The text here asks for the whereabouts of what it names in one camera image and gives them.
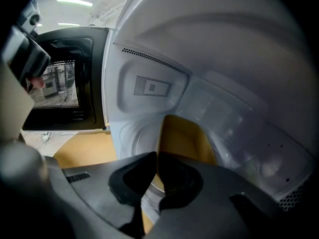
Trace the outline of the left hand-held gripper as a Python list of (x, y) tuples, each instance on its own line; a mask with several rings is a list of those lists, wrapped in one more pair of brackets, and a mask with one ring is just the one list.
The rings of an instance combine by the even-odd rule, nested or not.
[(1, 52), (1, 58), (25, 89), (34, 87), (32, 80), (41, 78), (50, 63), (50, 56), (34, 38), (38, 36), (36, 28), (41, 21), (38, 0), (30, 0), (21, 11), (16, 25), (11, 27)]

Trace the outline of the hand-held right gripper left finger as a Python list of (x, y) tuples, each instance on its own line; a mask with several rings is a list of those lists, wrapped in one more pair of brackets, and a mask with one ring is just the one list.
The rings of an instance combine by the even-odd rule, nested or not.
[(157, 171), (157, 154), (147, 152), (63, 173), (80, 199), (103, 221), (124, 234), (145, 236), (141, 201)]

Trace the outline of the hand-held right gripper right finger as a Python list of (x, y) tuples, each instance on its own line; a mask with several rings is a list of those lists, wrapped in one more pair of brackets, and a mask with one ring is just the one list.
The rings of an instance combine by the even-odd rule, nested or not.
[(162, 152), (165, 197), (149, 239), (284, 239), (285, 214), (275, 200), (237, 173)]

